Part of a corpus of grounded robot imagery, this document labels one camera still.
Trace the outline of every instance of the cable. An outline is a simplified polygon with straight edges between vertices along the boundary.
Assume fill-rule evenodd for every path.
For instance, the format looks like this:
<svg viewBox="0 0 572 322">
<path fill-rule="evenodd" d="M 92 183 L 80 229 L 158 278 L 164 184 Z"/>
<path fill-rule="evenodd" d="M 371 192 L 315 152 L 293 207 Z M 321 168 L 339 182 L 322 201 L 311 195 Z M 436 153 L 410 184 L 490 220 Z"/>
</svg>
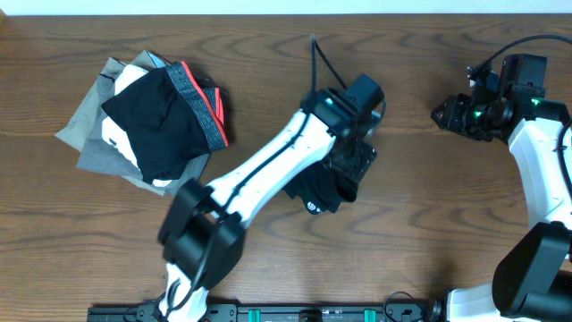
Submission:
<svg viewBox="0 0 572 322">
<path fill-rule="evenodd" d="M 395 318 L 393 318 L 388 312 L 387 312 L 387 302 L 391 300 L 391 298 L 395 295 L 407 295 L 411 300 L 414 300 L 413 296 L 409 295 L 408 292 L 403 292 L 403 291 L 398 291 L 398 292 L 393 292 L 387 299 L 385 299 L 385 302 L 383 303 L 383 314 L 385 314 L 385 317 L 387 317 L 388 319 L 390 319 L 392 322 L 401 322 L 401 321 L 397 321 Z M 423 308 L 417 304 L 417 307 L 421 310 L 421 318 L 418 319 L 414 319 L 411 322 L 419 322 L 421 320 L 423 320 L 425 318 L 425 311 L 423 310 Z"/>
<path fill-rule="evenodd" d="M 572 126 L 572 118 L 564 125 L 560 134 L 558 136 L 558 144 L 556 146 L 556 153 L 558 154 L 558 163 L 560 165 L 560 171 L 562 172 L 562 179 L 564 179 L 564 184 L 568 190 L 568 195 L 572 200 L 572 181 L 570 181 L 570 175 L 568 174 L 568 169 L 566 167 L 566 160 L 564 160 L 564 150 L 567 148 L 564 146 L 564 137 L 566 132 Z"/>
<path fill-rule="evenodd" d="M 537 39 L 555 39 L 555 40 L 560 40 L 560 41 L 564 41 L 565 43 L 568 43 L 570 45 L 572 45 L 572 38 L 569 37 L 564 37 L 564 36 L 559 36 L 559 35 L 535 35 L 535 36 L 529 36 L 529 37 L 524 37 L 521 38 L 519 40 L 515 40 L 513 42 L 511 42 L 510 44 L 504 46 L 501 50 L 499 50 L 498 52 L 494 53 L 494 55 L 492 55 L 491 57 L 489 57 L 489 59 L 485 60 L 484 63 L 478 65 L 478 67 L 476 67 L 475 72 L 473 73 L 474 75 L 477 75 L 479 72 L 481 72 L 481 70 L 488 65 L 490 62 L 492 62 L 492 60 L 494 58 L 496 58 L 498 55 L 504 53 L 505 51 L 507 51 L 507 49 L 514 47 L 518 44 L 522 44 L 524 42 L 527 41 L 531 41 L 531 40 L 537 40 Z"/>
<path fill-rule="evenodd" d="M 343 88 L 346 88 L 346 84 L 343 82 L 340 75 L 333 69 L 332 65 L 330 64 L 328 59 L 325 57 L 324 52 L 322 52 L 322 49 L 320 49 L 320 47 L 318 46 L 317 40 L 315 38 L 312 38 L 312 87 L 311 87 L 311 92 L 310 92 L 310 99 L 312 101 L 315 98 L 315 92 L 316 92 L 316 87 L 317 87 L 317 66 L 316 66 L 316 61 L 315 61 L 315 51 L 316 50 L 317 50 L 318 54 L 324 60 L 324 63 L 328 66 L 330 71 L 333 73 L 333 75 L 336 77 L 336 79 L 340 82 L 340 85 Z M 306 128 L 306 124 L 307 124 L 307 121 L 310 117 L 310 113 L 312 112 L 312 110 L 308 110 L 305 112 L 306 112 L 306 117 L 304 117 L 304 121 L 300 125 L 296 134 L 294 134 L 294 136 L 288 141 L 288 143 L 286 143 L 278 151 L 276 151 L 274 154 L 272 154 L 270 157 L 268 157 L 263 163 L 258 165 L 250 174 L 248 174 L 244 179 L 242 179 L 242 181 L 239 182 L 239 184 L 237 184 L 236 187 L 234 187 L 234 190 L 232 191 L 231 196 L 226 200 L 226 203 L 223 206 L 224 209 L 227 209 L 228 206 L 230 206 L 230 204 L 232 203 L 232 200 L 236 196 L 239 195 L 240 189 L 242 189 L 248 183 L 248 181 L 250 179 L 252 179 L 255 175 L 257 175 L 258 172 L 260 172 L 260 170 L 262 170 L 265 166 L 269 165 L 282 152 L 287 150 L 289 147 L 291 147 L 294 144 L 294 142 L 296 142 L 296 140 L 299 138 L 299 136 L 302 134 L 302 132 Z"/>
<path fill-rule="evenodd" d="M 524 38 L 521 38 L 519 40 L 515 40 L 515 41 L 511 42 L 510 44 L 504 46 L 498 52 L 494 53 L 494 55 L 489 57 L 489 59 L 485 60 L 482 64 L 478 65 L 473 74 L 477 75 L 479 72 L 481 72 L 481 70 L 485 66 L 487 66 L 490 62 L 492 62 L 492 60 L 494 58 L 496 58 L 498 55 L 504 53 L 507 49 L 514 47 L 518 44 L 522 44 L 524 42 L 531 41 L 531 40 L 537 40 L 537 39 L 554 39 L 554 40 L 563 41 L 567 44 L 572 45 L 572 38 L 560 36 L 560 35 L 535 35 L 535 36 L 530 36 L 530 37 L 524 37 Z M 558 137 L 558 146 L 556 147 L 556 149 L 557 149 L 557 153 L 558 153 L 558 162 L 559 162 L 559 166 L 560 166 L 560 171 L 562 172 L 562 179 L 564 180 L 564 183 L 566 185 L 566 189 L 568 190 L 568 195 L 570 196 L 570 199 L 572 200 L 572 181 L 570 180 L 570 175 L 568 173 L 568 169 L 566 167 L 566 162 L 564 160 L 564 149 L 566 147 L 564 147 L 564 145 L 563 145 L 564 136 L 566 135 L 566 131 L 570 128 L 570 126 L 572 126 L 572 119 L 570 121 L 568 121 L 566 123 L 566 125 L 564 125 L 564 127 L 562 128 L 562 131 L 560 132 L 559 137 Z"/>
</svg>

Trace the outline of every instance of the wood grain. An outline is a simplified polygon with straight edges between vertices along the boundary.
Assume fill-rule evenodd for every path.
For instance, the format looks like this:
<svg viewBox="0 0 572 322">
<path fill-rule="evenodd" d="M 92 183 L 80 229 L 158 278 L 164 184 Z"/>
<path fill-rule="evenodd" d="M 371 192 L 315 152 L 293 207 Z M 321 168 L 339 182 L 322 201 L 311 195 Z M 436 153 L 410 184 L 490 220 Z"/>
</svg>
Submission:
<svg viewBox="0 0 572 322">
<path fill-rule="evenodd" d="M 77 151 L 54 137 L 107 57 L 152 50 L 230 91 L 235 142 L 213 155 L 208 182 L 295 112 L 309 88 L 312 33 L 344 79 L 367 72 L 383 85 L 388 110 L 372 139 L 379 157 L 357 201 L 335 214 L 311 216 L 298 199 L 275 197 L 212 294 L 375 302 L 489 281 L 527 228 L 516 163 L 500 142 L 439 131 L 429 112 L 468 92 L 468 65 L 516 38 L 570 36 L 571 17 L 12 17 L 0 33 L 0 320 L 80 321 L 93 303 L 164 291 L 156 233 L 171 200 L 75 169 Z M 548 97 L 572 101 L 569 47 L 538 41 L 510 52 L 547 55 Z M 335 85 L 319 72 L 321 86 Z"/>
</svg>

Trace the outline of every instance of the green connector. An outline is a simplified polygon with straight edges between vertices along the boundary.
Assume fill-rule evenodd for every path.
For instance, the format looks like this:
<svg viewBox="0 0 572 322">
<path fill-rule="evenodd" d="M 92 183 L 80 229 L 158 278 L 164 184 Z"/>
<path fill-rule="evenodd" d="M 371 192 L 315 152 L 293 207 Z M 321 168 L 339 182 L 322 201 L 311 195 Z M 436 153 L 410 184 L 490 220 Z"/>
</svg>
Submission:
<svg viewBox="0 0 572 322">
<path fill-rule="evenodd" d="M 251 309 L 248 312 L 248 322 L 260 322 L 260 310 Z"/>
<path fill-rule="evenodd" d="M 375 322 L 377 316 L 375 315 L 374 309 L 364 310 L 364 322 Z"/>
</svg>

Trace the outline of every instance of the robotic arm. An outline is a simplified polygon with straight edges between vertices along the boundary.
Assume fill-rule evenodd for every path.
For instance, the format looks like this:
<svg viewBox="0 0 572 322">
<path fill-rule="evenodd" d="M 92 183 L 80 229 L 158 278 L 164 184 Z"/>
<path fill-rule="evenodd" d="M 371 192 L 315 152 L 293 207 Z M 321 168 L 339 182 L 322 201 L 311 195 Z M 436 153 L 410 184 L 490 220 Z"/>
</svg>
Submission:
<svg viewBox="0 0 572 322">
<path fill-rule="evenodd" d="M 381 88 L 364 74 L 344 91 L 312 93 L 243 165 L 205 188 L 194 181 L 183 185 L 158 236 L 169 275 L 159 304 L 163 319 L 203 317 L 208 290 L 238 263 L 257 212 L 306 167 L 323 161 L 359 182 L 376 156 L 363 138 L 381 120 L 374 108 L 382 101 Z"/>
<path fill-rule="evenodd" d="M 449 97 L 431 117 L 444 130 L 508 144 L 531 230 L 499 264 L 491 284 L 449 293 L 446 318 L 570 321 L 572 278 L 559 270 L 572 245 L 570 116 L 563 103 L 544 98 L 545 57 L 508 55 L 500 77 L 490 60 L 468 68 L 472 97 Z"/>
</svg>

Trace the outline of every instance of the red trim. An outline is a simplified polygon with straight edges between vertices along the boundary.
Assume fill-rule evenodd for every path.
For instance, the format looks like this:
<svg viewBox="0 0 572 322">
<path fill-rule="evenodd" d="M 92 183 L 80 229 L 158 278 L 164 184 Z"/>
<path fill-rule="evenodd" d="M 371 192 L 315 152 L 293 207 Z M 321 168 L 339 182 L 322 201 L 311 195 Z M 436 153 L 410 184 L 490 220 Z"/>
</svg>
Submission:
<svg viewBox="0 0 572 322">
<path fill-rule="evenodd" d="M 221 133 L 221 136 L 223 137 L 224 146 L 228 147 L 229 141 L 226 139 L 226 134 L 224 134 L 223 126 L 221 125 L 221 122 L 218 120 L 218 118 L 215 116 L 215 112 L 213 112 L 213 108 L 211 107 L 210 103 L 208 103 L 208 99 L 206 99 L 205 92 L 203 92 L 203 90 L 197 85 L 195 78 L 193 78 L 193 75 L 190 73 L 190 69 L 187 66 L 187 63 L 181 62 L 181 64 L 185 68 L 185 71 L 187 72 L 187 76 L 189 76 L 190 82 L 193 83 L 193 86 L 197 90 L 198 94 L 200 94 L 200 96 L 203 98 L 203 101 L 205 101 L 206 107 L 208 107 L 208 111 L 211 113 L 211 116 L 213 117 L 213 120 L 216 123 L 216 127 L 218 128 L 218 131 Z"/>
<path fill-rule="evenodd" d="M 216 116 L 221 124 L 224 125 L 223 101 L 221 100 L 221 91 L 219 88 L 214 89 L 214 100 L 216 101 Z"/>
</svg>

